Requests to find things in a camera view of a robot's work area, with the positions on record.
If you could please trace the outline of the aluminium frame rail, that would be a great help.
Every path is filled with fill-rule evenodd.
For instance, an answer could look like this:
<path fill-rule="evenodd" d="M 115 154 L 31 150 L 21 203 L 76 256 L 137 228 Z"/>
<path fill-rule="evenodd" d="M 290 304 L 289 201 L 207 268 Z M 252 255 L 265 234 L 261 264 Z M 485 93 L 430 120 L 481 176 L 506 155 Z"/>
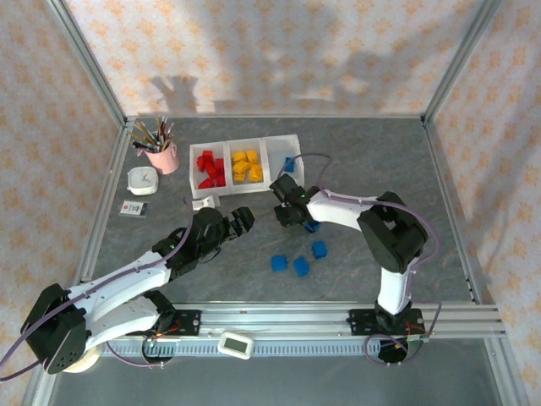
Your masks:
<path fill-rule="evenodd" d="M 101 241 L 105 233 L 107 220 L 112 208 L 112 202 L 117 190 L 117 184 L 127 149 L 128 125 L 124 124 L 117 133 L 116 142 L 112 148 L 112 153 L 107 165 L 105 178 L 102 182 L 93 223 L 91 224 L 85 239 L 81 257 L 76 267 L 73 281 L 69 284 L 69 287 L 89 282 L 94 274 Z"/>
<path fill-rule="evenodd" d="M 460 201 L 456 194 L 456 186 L 451 170 L 442 150 L 440 137 L 434 125 L 423 122 L 423 126 L 471 301 L 476 305 L 483 305 L 485 300 L 477 280 L 475 261 L 468 253 L 467 238 L 462 229 L 462 220 L 457 214 L 461 210 L 459 207 Z"/>

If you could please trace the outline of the wide aluminium mounting beam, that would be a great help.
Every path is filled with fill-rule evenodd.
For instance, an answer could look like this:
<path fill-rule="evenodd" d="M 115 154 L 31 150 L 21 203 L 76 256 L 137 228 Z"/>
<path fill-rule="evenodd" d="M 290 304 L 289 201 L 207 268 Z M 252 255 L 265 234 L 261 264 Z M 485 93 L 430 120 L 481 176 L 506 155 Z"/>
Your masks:
<path fill-rule="evenodd" d="M 181 311 L 201 312 L 199 336 L 217 337 L 235 331 L 256 339 L 347 339 L 352 336 L 347 321 L 352 310 L 371 311 L 371 304 L 356 302 L 203 302 L 182 304 Z M 432 339 L 500 338 L 506 336 L 498 308 L 491 304 L 445 302 L 416 304 L 424 329 Z"/>

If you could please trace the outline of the small printed card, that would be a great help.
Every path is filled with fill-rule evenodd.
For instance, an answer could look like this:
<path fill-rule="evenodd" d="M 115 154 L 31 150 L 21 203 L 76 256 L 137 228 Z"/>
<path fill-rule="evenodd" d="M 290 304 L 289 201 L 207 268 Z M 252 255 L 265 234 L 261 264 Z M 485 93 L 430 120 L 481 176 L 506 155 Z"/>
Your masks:
<path fill-rule="evenodd" d="M 119 215 L 122 217 L 146 218 L 148 209 L 148 202 L 125 200 L 120 206 Z"/>

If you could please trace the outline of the pink metal cup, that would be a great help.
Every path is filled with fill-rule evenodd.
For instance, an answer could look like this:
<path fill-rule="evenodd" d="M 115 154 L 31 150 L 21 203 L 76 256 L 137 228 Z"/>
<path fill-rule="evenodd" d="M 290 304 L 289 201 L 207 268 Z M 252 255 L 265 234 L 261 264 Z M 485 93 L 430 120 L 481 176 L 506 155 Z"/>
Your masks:
<path fill-rule="evenodd" d="M 174 173 L 180 165 L 177 146 L 174 143 L 170 143 L 164 151 L 155 153 L 146 151 L 145 154 L 150 164 L 162 175 Z"/>

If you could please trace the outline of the cream masking tape roll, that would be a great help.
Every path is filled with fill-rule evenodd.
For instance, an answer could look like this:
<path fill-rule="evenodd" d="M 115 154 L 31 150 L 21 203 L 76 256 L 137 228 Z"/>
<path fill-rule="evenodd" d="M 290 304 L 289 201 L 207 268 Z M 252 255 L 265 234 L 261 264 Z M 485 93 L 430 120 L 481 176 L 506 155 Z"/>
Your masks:
<path fill-rule="evenodd" d="M 79 360 L 77 360 L 75 363 L 73 363 L 68 368 L 66 368 L 64 372 L 77 374 L 77 373 L 81 373 L 88 370 L 101 357 L 102 351 L 103 351 L 102 344 L 99 344 L 89 349 L 83 354 L 83 356 Z"/>

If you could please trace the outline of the white plastic sorting bin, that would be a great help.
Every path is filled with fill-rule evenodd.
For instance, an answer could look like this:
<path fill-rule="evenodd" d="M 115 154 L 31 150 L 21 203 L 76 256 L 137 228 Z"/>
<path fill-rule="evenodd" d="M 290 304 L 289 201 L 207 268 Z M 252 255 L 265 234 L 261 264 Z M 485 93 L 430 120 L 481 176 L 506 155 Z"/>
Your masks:
<path fill-rule="evenodd" d="M 266 148 L 263 145 L 263 140 L 261 138 L 252 138 L 242 140 L 228 140 L 226 143 L 229 149 L 231 170 L 233 165 L 236 163 L 232 161 L 232 154 L 237 151 L 243 151 L 245 153 L 248 150 L 257 151 L 257 154 L 259 156 L 259 162 L 257 164 L 259 164 L 263 170 L 263 181 L 258 183 L 253 183 L 249 181 L 249 170 L 246 171 L 245 180 L 242 183 L 237 183 L 233 180 L 234 171 L 232 170 L 231 194 L 239 195 L 267 191 L 268 185 L 270 184 L 270 169 Z"/>
<path fill-rule="evenodd" d="M 199 184 L 209 178 L 207 170 L 200 172 L 197 168 L 196 160 L 199 156 L 202 156 L 204 150 L 212 150 L 214 154 L 214 161 L 216 158 L 224 159 L 225 170 L 220 176 L 224 176 L 227 182 L 227 186 L 223 188 L 211 188 L 211 189 L 198 189 Z M 208 195 L 225 196 L 229 195 L 232 187 L 232 170 L 229 156 L 229 149 L 225 141 L 217 141 L 203 144 L 192 144 L 189 146 L 189 183 L 191 187 L 192 197 L 194 199 L 201 199 Z"/>
<path fill-rule="evenodd" d="M 296 134 L 267 136 L 263 138 L 263 145 L 266 148 L 266 153 L 270 169 L 270 182 L 274 182 L 278 174 L 286 163 L 286 159 L 292 158 L 301 153 L 300 143 Z M 285 173 L 291 176 L 297 184 L 304 186 L 304 163 L 303 158 L 297 158 L 292 167 L 292 171 Z"/>

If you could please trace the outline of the aluminium frame post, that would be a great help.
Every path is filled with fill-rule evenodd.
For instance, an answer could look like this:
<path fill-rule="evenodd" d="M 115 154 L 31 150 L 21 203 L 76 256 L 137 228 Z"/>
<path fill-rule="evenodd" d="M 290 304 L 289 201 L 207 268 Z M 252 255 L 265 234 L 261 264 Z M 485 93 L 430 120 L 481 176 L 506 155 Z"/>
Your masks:
<path fill-rule="evenodd" d="M 432 96 L 424 114 L 420 116 L 421 122 L 425 129 L 427 129 L 430 126 L 430 123 L 434 121 L 437 112 L 450 93 L 452 86 L 458 79 L 458 76 L 466 65 L 467 60 L 470 58 L 472 52 L 487 29 L 487 26 L 494 18 L 502 2 L 503 0 L 483 0 L 481 2 L 481 6 L 475 14 L 472 23 L 469 25 L 460 45 L 456 49 L 456 52 L 451 59 L 451 62 L 440 83 L 436 87 L 434 95 Z"/>
<path fill-rule="evenodd" d="M 90 43 L 85 39 L 85 35 L 70 10 L 67 0 L 45 1 L 66 36 L 76 58 L 89 77 L 91 84 L 96 88 L 100 98 L 105 103 L 107 111 L 114 122 L 123 127 L 126 124 L 127 116 L 98 63 Z"/>

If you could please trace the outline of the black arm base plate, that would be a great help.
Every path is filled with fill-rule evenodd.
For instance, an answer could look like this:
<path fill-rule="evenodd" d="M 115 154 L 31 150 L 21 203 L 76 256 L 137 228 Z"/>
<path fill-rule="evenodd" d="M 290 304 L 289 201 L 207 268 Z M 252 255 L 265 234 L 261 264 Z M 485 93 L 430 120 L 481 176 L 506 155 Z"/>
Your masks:
<path fill-rule="evenodd" d="M 156 337 L 196 337 L 201 325 L 201 310 L 174 310 L 161 315 L 152 327 Z"/>
<path fill-rule="evenodd" d="M 386 316 L 383 310 L 352 309 L 349 310 L 346 322 L 353 336 L 369 336 L 376 333 L 406 336 L 426 332 L 420 309 L 405 309 L 395 316 Z"/>

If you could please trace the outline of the white digital timer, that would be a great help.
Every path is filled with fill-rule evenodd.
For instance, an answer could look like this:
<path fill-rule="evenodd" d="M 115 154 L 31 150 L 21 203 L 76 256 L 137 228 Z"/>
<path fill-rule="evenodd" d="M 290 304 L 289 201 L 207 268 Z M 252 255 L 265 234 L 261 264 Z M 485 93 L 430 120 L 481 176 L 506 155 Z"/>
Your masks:
<path fill-rule="evenodd" d="M 224 332 L 220 336 L 217 350 L 221 354 L 248 360 L 254 351 L 254 340 L 251 337 L 235 332 Z"/>

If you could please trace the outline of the white square clock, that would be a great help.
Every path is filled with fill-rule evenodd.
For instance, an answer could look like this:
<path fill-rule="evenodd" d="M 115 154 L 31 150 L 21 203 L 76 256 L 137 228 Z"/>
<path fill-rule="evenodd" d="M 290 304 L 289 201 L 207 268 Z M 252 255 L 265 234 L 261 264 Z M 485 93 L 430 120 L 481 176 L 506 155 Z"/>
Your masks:
<path fill-rule="evenodd" d="M 127 176 L 127 190 L 133 195 L 153 195 L 158 190 L 159 177 L 154 167 L 134 167 Z"/>

